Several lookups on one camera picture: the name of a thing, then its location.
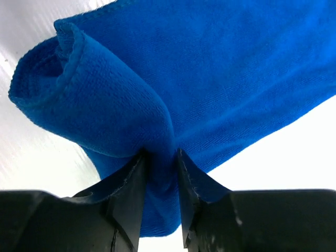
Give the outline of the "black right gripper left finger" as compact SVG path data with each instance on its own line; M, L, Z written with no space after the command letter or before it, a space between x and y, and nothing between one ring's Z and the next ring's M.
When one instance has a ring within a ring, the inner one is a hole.
M102 203L102 216L115 230L112 251L138 251L146 181L146 155L138 154L121 169L73 196L86 203Z

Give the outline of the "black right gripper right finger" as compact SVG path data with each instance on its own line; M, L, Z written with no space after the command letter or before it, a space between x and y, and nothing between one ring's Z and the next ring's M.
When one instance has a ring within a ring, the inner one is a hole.
M196 244L196 225L203 206L221 200L231 190L202 171L182 149L176 153L178 194L184 248Z

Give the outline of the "blue towel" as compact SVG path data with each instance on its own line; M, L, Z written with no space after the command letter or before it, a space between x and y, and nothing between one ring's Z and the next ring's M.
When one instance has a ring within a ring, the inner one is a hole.
M142 237L180 225L176 149L209 172L335 95L335 1L116 1L54 28L9 99L101 178L151 153Z

